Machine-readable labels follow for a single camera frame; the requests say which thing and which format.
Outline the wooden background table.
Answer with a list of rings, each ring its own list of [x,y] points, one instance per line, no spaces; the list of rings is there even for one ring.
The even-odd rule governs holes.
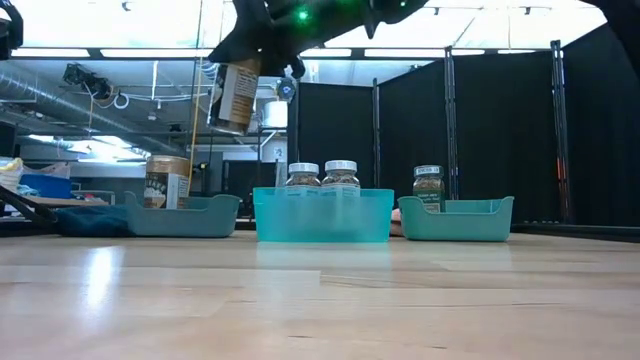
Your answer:
[[[27,196],[24,204],[26,207],[33,208],[31,202],[37,203],[46,208],[65,208],[65,207],[79,207],[79,206],[108,206],[109,203],[101,199],[61,199],[61,198],[46,198],[46,197],[34,197]]]

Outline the white cylindrical background object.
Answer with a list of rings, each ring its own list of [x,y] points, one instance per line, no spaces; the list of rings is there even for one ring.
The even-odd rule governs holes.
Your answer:
[[[286,128],[288,126],[288,103],[270,101],[264,104],[262,111],[263,128]]]

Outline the translucent turquoise plastic bin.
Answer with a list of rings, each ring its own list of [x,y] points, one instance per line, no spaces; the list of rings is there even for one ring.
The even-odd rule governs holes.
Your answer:
[[[253,205],[261,242],[385,243],[394,192],[363,189],[356,197],[289,195],[286,189],[256,188]]]

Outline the teal plastic bin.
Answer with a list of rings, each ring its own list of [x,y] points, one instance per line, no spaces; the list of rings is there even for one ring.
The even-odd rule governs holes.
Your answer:
[[[414,241],[506,242],[515,198],[447,200],[444,212],[427,211],[415,196],[398,199],[404,236]]]

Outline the silver ventilation duct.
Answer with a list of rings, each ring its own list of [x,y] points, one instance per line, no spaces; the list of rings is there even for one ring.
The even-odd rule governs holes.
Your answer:
[[[27,107],[57,120],[75,122],[98,132],[115,132],[117,137],[132,142],[153,153],[180,155],[181,147],[149,136],[143,136],[139,126],[125,120],[110,110],[99,108],[90,97],[72,94],[56,87],[51,81],[30,73],[10,62],[0,62],[0,99],[10,102],[27,100]]]

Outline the gold-lid furikake seasoning jar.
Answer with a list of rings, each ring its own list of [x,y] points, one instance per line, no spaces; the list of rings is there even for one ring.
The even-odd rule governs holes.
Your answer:
[[[207,118],[209,128],[233,135],[248,132],[260,65],[258,59],[213,64],[213,88]]]
[[[152,155],[146,162],[144,207],[182,209],[188,197],[190,162],[186,158]]]

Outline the grey-blue plastic bin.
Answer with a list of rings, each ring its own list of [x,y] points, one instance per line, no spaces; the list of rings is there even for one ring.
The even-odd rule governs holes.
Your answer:
[[[234,195],[188,197],[183,209],[144,208],[125,193],[129,230],[138,237],[225,238],[235,230],[241,199]]]

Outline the cream fabric bundle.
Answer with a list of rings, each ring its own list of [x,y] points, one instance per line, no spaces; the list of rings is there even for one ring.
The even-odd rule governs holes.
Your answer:
[[[23,174],[23,161],[20,158],[0,157],[0,185],[16,193]]]

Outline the blue storage box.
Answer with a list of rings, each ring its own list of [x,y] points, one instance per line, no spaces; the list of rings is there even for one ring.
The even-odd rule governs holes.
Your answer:
[[[36,190],[40,197],[69,199],[72,183],[69,179],[41,174],[23,174],[21,185]]]

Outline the black ceiling-mounted equipment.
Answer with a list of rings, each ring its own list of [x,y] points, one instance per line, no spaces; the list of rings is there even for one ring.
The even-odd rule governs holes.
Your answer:
[[[66,65],[62,80],[68,85],[81,86],[96,100],[107,100],[113,94],[112,86],[106,78],[97,76],[78,63]]]

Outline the navy blue cloth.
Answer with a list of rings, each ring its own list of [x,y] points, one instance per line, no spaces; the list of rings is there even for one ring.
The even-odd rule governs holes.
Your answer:
[[[129,237],[127,210],[123,205],[79,206],[56,209],[55,229],[69,237]]]

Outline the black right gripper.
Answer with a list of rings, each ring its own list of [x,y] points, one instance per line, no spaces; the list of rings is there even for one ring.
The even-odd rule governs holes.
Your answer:
[[[320,25],[326,0],[233,0],[234,29],[208,55],[212,63],[259,60],[270,55],[269,75],[287,68],[300,79],[306,67],[300,53],[324,43]]]

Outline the green-lid spice jar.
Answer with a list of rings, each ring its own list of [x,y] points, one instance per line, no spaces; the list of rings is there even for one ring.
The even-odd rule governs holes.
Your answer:
[[[421,165],[414,168],[413,195],[418,197],[428,212],[445,211],[443,168],[439,165]]]

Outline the white-lid spice jar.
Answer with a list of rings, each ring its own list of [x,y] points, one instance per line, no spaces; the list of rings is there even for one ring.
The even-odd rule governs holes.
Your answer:
[[[320,192],[319,166],[314,163],[292,163],[288,166],[289,178],[285,183],[288,196],[315,196]]]
[[[356,177],[357,163],[351,160],[330,160],[325,163],[321,194],[335,197],[359,197],[360,181]]]

